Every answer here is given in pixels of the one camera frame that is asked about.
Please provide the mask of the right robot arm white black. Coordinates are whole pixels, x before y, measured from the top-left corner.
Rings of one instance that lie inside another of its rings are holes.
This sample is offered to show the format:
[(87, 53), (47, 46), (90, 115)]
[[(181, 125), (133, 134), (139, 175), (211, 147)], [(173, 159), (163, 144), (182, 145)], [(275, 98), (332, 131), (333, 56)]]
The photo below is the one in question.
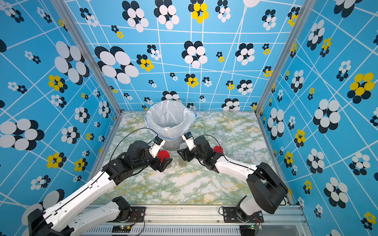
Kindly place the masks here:
[(188, 132), (182, 139), (187, 147), (177, 152), (184, 161), (197, 159), (208, 170), (229, 175), (248, 185), (251, 195), (243, 197), (235, 207), (239, 221), (248, 222), (262, 210), (274, 214), (285, 200), (288, 188), (267, 163), (252, 165), (233, 160), (222, 151), (215, 151), (204, 135), (194, 138)]

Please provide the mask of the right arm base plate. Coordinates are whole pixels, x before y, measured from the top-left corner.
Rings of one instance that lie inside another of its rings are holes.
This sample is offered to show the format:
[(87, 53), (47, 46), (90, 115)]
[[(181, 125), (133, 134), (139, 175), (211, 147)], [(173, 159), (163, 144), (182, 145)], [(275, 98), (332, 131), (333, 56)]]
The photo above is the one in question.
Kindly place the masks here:
[(264, 218), (261, 211), (255, 212), (251, 215), (247, 215), (241, 209), (237, 207), (220, 207), (219, 213), (223, 216), (225, 223), (249, 223), (260, 224), (264, 222)]

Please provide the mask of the red jar lid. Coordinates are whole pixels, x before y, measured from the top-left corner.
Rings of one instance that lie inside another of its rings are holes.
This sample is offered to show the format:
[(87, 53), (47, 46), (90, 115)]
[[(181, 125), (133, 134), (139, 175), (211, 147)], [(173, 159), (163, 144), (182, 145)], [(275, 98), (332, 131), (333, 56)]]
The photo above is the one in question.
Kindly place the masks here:
[(213, 148), (213, 151), (216, 152), (216, 153), (223, 154), (223, 148), (221, 146), (215, 146)]

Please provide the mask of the lidless clear jar beans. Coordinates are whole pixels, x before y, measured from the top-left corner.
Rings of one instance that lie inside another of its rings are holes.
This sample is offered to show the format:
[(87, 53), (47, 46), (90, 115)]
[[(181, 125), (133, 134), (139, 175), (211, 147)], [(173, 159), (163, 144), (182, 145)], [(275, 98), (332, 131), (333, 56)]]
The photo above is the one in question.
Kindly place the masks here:
[(182, 158), (179, 158), (179, 159), (178, 159), (178, 166), (179, 166), (180, 168), (185, 168), (185, 167), (187, 167), (188, 164), (189, 164), (188, 161), (185, 161), (185, 160), (183, 160)]

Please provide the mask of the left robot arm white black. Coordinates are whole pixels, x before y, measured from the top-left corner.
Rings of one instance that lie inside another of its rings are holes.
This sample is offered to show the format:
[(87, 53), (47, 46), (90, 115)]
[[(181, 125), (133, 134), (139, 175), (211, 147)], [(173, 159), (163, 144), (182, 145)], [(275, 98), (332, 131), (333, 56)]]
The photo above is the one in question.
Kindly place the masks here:
[(135, 141), (127, 152), (104, 165), (91, 180), (73, 194), (55, 205), (35, 209), (28, 215), (28, 229), (31, 236), (78, 236), (108, 221), (137, 222), (137, 214), (123, 197), (116, 197), (108, 204), (82, 214), (88, 205), (121, 184), (137, 175), (145, 168), (163, 172), (171, 163), (169, 157), (158, 157), (165, 140), (155, 137), (151, 145)]

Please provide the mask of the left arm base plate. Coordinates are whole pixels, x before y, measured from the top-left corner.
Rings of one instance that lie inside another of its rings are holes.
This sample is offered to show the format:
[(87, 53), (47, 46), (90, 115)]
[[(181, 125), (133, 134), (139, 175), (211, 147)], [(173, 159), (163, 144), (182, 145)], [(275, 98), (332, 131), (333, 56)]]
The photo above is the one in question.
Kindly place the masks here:
[(142, 223), (146, 214), (145, 206), (132, 206), (128, 212), (123, 211), (120, 217), (110, 222)]

